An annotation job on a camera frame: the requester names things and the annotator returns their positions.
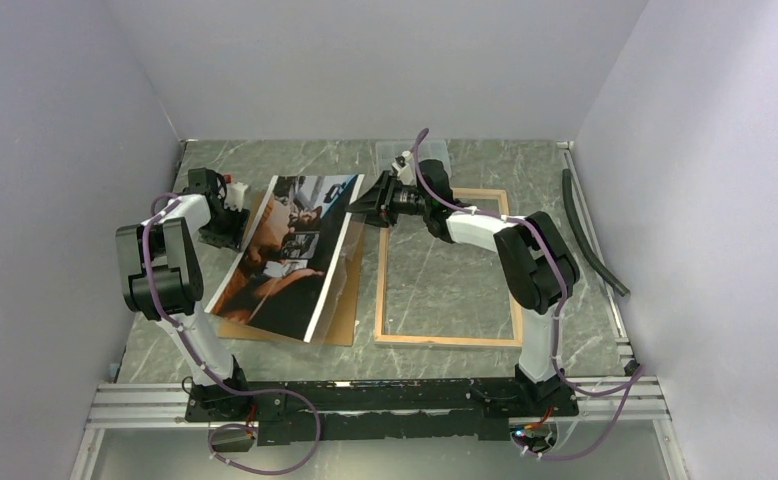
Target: clear plastic container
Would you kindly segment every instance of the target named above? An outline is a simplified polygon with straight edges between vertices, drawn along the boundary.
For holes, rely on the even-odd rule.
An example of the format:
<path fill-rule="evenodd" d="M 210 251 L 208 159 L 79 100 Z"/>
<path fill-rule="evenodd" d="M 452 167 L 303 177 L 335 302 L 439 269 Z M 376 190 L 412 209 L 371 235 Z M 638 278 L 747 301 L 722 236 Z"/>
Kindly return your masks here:
<path fill-rule="evenodd" d="M 392 162 L 395 160 L 395 157 L 405 150 L 409 150 L 412 144 L 412 140 L 391 140 L 375 143 L 377 168 L 380 170 L 392 168 Z M 445 140 L 425 140 L 421 142 L 421 145 L 418 146 L 418 158 L 419 160 L 439 160 L 445 166 L 448 178 L 451 178 L 451 157 L 448 155 L 448 144 L 445 143 Z"/>

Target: white arm segment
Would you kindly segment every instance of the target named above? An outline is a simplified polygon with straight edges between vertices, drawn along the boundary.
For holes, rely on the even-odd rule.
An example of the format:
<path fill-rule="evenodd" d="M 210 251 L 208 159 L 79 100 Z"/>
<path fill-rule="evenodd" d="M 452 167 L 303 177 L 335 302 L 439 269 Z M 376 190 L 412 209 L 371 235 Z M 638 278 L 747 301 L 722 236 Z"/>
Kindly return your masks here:
<path fill-rule="evenodd" d="M 485 215 L 454 213 L 447 220 L 448 232 L 456 243 L 497 252 L 493 235 L 513 224 Z M 522 307 L 522 353 L 519 368 L 534 382 L 556 375 L 551 364 L 551 319 Z"/>
<path fill-rule="evenodd" d="M 211 218 L 206 198 L 203 195 L 180 196 L 180 204 L 166 214 L 159 223 L 181 217 L 186 219 L 189 234 L 195 237 L 198 230 L 209 223 Z M 204 312 L 203 307 L 199 303 L 195 305 L 194 315 L 177 314 L 172 315 L 172 318 L 177 320 L 178 325 L 183 328 L 184 336 L 208 370 L 222 380 L 228 379 L 233 375 L 233 356 L 224 348 L 221 340 L 215 335 L 209 323 L 209 315 Z M 215 382 L 209 378 L 209 375 L 195 365 L 195 361 L 180 340 L 177 328 L 165 320 L 159 320 L 156 324 L 165 330 L 165 333 L 171 337 L 180 353 L 183 354 L 183 358 L 186 359 L 186 363 L 189 364 L 189 368 L 192 370 L 192 380 L 194 383 L 203 386 L 214 385 Z"/>

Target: gray stone surface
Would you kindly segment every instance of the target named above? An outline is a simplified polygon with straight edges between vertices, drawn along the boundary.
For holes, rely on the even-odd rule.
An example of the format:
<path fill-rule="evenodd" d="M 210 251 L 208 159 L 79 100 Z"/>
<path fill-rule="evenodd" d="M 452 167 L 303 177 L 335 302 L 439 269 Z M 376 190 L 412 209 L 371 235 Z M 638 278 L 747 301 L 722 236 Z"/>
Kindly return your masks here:
<path fill-rule="evenodd" d="M 205 166 L 264 190 L 273 175 L 365 173 L 377 178 L 374 142 L 201 141 L 189 143 L 175 191 L 189 168 Z M 560 194 L 561 163 L 553 142 L 451 140 L 452 186 L 503 189 L 510 212 L 551 214 L 583 279 L 564 314 L 562 357 L 569 375 L 621 374 L 609 304 L 580 256 Z M 251 380 L 345 380 L 512 375 L 519 349 L 382 346 L 373 342 L 378 229 L 365 229 L 357 327 L 351 347 L 284 345 L 223 340 Z M 206 285 L 204 305 L 236 253 L 196 246 Z M 510 338 L 509 306 L 495 254 L 433 241 L 412 217 L 402 218 L 390 241 L 386 318 L 389 333 Z M 217 328 L 218 319 L 213 319 Z M 138 316 L 119 375 L 122 383 L 174 382 L 189 368 L 171 340 Z"/>

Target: black foam tube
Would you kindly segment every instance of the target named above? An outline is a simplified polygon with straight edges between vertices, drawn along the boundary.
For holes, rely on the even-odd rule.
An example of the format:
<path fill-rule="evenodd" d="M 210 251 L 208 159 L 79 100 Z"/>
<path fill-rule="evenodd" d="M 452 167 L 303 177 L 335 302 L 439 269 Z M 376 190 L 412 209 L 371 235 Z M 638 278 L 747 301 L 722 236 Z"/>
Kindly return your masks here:
<path fill-rule="evenodd" d="M 613 290 L 619 295 L 625 297 L 630 293 L 630 290 L 621 282 L 613 272 L 607 269 L 601 260 L 592 251 L 592 246 L 589 245 L 589 239 L 586 238 L 586 233 L 583 231 L 583 227 L 580 226 L 580 217 L 577 215 L 577 206 L 574 202 L 574 196 L 572 195 L 572 172 L 568 168 L 563 169 L 563 204 L 566 208 L 566 217 L 569 219 L 569 226 L 572 228 L 572 232 L 577 240 L 577 246 L 580 248 L 583 257 L 589 262 L 589 266 L 593 270 L 601 275 Z"/>

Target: printed photograph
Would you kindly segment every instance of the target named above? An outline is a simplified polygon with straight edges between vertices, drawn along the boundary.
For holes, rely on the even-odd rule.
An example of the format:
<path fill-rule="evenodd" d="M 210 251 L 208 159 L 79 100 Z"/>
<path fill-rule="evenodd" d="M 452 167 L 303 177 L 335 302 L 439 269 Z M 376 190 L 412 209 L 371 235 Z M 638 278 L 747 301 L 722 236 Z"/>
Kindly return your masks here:
<path fill-rule="evenodd" d="M 304 340 L 318 320 L 326 280 L 360 178 L 275 177 L 253 213 L 253 233 L 208 311 Z"/>

